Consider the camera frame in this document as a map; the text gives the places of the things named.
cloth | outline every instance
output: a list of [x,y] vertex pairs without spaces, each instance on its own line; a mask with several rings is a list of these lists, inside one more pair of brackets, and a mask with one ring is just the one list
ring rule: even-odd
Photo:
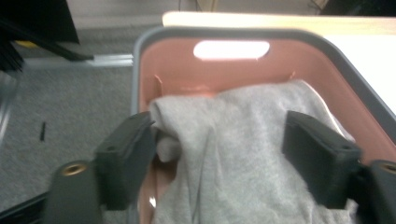
[[351,222],[352,209],[317,205],[281,152],[288,110],[341,132],[305,82],[249,86],[213,98],[165,96],[149,110],[160,160],[178,160],[153,223]]

